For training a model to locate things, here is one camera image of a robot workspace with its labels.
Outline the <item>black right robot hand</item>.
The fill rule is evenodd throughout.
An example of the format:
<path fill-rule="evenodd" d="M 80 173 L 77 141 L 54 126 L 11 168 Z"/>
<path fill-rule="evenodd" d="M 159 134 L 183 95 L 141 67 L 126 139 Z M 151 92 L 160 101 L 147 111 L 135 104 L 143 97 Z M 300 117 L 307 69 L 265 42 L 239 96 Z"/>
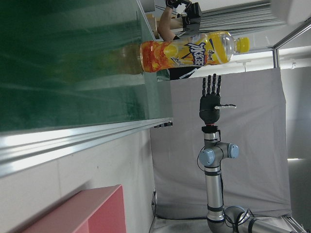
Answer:
<path fill-rule="evenodd" d="M 199 117 L 206 125 L 217 122 L 222 109 L 237 108 L 234 104 L 221 104 L 221 80 L 221 75 L 218 76 L 216 73 L 203 78 Z"/>

